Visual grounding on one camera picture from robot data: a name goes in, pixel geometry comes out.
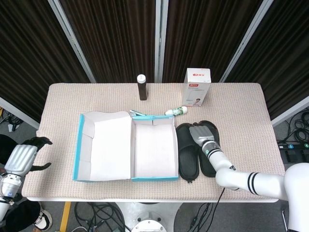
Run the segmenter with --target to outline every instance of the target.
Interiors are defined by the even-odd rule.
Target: white box
[[[80,115],[73,180],[178,179],[173,116]]]
[[[210,85],[210,69],[187,69],[183,86],[182,105],[201,106]]]

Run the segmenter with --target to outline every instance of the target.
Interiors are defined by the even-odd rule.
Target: white bottle cap
[[[182,109],[183,109],[183,114],[188,113],[188,107],[186,107],[186,106],[182,106]]]
[[[146,76],[143,74],[140,74],[137,76],[137,82],[140,84],[144,84],[146,82]]]

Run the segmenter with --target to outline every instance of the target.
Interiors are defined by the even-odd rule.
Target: dark curtain
[[[218,82],[262,0],[170,0],[163,82],[183,82],[187,68],[210,68]]]
[[[155,0],[61,0],[99,83],[154,81]]]
[[[0,97],[38,122],[48,87],[89,82],[47,1],[0,1]]]
[[[275,0],[226,82],[257,82],[270,118],[309,96],[309,2]]]

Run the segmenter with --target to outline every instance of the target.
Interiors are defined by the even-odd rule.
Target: slipper
[[[189,123],[182,123],[176,128],[179,174],[189,183],[195,180],[199,174],[199,151],[189,131],[191,125]]]
[[[208,129],[213,134],[215,142],[220,146],[219,131],[213,123],[204,120],[204,121],[200,121],[199,123],[195,122],[193,123],[193,125],[194,126],[207,126]],[[202,173],[207,177],[216,177],[216,171],[211,165],[209,159],[206,157],[206,155],[202,151],[201,147],[198,150],[198,157],[199,157],[199,164],[200,164]]]

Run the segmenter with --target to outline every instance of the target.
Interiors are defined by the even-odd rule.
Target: table
[[[161,115],[181,106],[182,84],[147,84],[140,101],[137,84],[53,84],[49,88],[37,136],[53,145],[39,151],[35,165],[51,162],[42,172],[26,176],[22,195],[34,201],[216,202],[222,191],[214,178],[191,184],[178,181],[131,180],[84,183],[72,181],[79,114],[134,109]],[[208,120],[220,133],[221,148],[239,171],[284,174],[284,166],[267,112],[263,92],[254,83],[212,83],[201,107],[175,117],[175,126]],[[244,191],[226,190],[221,202],[275,202]]]

